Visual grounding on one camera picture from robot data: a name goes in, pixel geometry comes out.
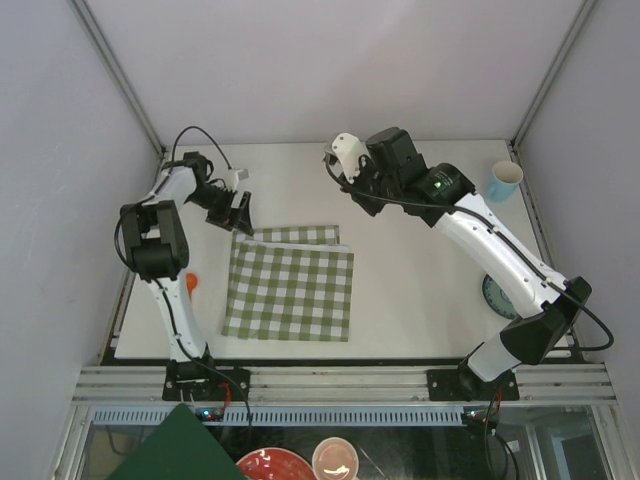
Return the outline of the green white checkered cloth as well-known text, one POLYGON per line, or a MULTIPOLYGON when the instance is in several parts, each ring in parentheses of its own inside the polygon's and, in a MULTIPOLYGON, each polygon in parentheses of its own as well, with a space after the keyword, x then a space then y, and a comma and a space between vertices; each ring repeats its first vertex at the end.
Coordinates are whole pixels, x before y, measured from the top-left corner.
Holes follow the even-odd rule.
POLYGON ((263 228, 232 237, 221 334, 243 340, 346 342, 354 254, 337 225, 263 228))

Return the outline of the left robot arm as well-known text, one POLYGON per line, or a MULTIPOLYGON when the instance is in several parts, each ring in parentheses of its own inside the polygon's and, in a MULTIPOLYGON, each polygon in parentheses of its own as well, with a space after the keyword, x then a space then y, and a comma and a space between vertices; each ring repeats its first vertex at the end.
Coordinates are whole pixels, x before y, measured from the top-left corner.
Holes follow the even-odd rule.
POLYGON ((121 262, 148 285, 160 305, 170 360, 177 364, 199 365, 210 358, 188 293, 190 251, 180 209, 197 205, 205 211, 207 223, 254 234, 251 193, 240 190, 248 171, 230 168, 219 180, 212 175, 212 162, 197 151, 168 162, 146 196, 121 207, 114 231, 121 262))

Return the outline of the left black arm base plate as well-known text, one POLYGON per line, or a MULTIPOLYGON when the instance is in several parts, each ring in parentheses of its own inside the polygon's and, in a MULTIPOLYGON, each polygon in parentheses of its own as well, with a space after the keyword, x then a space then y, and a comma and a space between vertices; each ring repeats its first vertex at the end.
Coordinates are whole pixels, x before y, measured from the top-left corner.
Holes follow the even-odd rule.
POLYGON ((165 371, 164 401, 243 401, 249 392, 251 373, 247 369, 219 369, 211 362, 176 362, 165 371))

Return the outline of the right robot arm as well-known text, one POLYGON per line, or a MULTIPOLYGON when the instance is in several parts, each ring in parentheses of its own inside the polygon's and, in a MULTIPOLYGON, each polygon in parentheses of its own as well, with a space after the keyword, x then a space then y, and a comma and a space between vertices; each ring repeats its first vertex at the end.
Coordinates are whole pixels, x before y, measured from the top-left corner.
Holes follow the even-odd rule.
POLYGON ((461 246, 497 282, 516 311, 498 334, 458 365, 455 387, 466 400, 496 390, 520 365, 538 365, 573 326, 592 293, 582 277, 566 278, 537 258, 497 218, 456 166, 426 163, 398 127, 366 141, 340 133, 325 150, 335 180, 369 215, 395 204, 461 246))

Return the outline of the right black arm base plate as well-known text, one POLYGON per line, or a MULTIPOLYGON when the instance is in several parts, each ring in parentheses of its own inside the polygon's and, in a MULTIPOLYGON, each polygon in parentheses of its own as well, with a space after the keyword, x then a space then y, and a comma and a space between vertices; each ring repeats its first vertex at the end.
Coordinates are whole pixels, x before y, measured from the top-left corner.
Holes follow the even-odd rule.
POLYGON ((484 382, 472 373, 458 369, 429 369, 426 371, 431 401, 489 401, 501 393, 502 399, 520 399, 515 374, 508 370, 495 380, 484 382))

